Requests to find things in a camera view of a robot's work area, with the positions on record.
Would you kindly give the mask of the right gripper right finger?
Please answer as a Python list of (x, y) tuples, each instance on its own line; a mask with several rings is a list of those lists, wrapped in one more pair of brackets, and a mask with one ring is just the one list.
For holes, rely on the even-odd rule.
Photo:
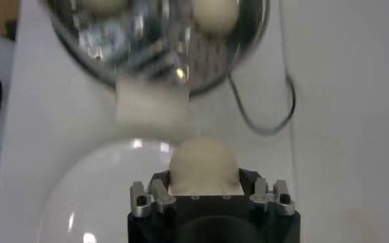
[(285, 180), (277, 180), (273, 189), (256, 171), (240, 169), (239, 180), (244, 195), (250, 200), (252, 207), (260, 207), (264, 213), (269, 211), (270, 205), (274, 205), (276, 213), (281, 216), (293, 216), (295, 214), (295, 202), (291, 198), (288, 185)]

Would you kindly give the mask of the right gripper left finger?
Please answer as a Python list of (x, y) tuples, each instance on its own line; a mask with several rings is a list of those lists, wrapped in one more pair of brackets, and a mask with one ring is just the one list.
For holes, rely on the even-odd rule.
[(168, 170), (153, 174), (148, 188), (141, 181), (132, 183), (130, 187), (131, 214), (137, 218), (145, 218), (158, 212), (165, 214), (173, 211), (176, 198), (168, 191), (170, 172)]

